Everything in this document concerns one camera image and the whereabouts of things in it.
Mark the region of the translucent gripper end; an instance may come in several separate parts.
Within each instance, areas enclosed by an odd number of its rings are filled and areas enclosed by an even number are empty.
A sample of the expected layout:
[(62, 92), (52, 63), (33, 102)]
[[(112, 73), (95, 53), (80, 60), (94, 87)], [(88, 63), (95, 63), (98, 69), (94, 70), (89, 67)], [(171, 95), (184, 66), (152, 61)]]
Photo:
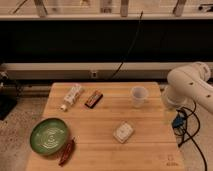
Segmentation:
[(165, 123), (171, 124), (177, 115), (176, 105), (166, 100), (163, 101), (163, 104), (165, 106), (164, 109)]

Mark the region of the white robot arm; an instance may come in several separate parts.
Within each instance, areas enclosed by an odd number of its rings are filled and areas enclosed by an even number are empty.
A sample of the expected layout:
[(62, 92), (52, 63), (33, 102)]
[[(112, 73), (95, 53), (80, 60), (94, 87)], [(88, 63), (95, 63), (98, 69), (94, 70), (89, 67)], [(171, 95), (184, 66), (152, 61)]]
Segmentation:
[(192, 99), (213, 114), (213, 86), (207, 83), (211, 70), (204, 62), (172, 69), (167, 75), (168, 84), (162, 92), (164, 122), (171, 124), (176, 117), (176, 110)]

